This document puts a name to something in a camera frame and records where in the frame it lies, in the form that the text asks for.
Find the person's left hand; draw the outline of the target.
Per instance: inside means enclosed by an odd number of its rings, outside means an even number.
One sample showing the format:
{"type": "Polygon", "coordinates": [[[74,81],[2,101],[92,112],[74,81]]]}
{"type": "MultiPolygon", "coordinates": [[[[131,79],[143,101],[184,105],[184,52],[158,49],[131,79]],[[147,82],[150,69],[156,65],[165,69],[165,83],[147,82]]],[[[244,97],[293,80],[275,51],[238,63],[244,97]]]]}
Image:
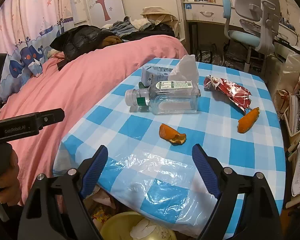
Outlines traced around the person's left hand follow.
{"type": "Polygon", "coordinates": [[[18,180],[18,156],[14,149],[11,150],[10,165],[0,176],[0,202],[8,206],[17,205],[21,199],[21,189],[18,180]]]}

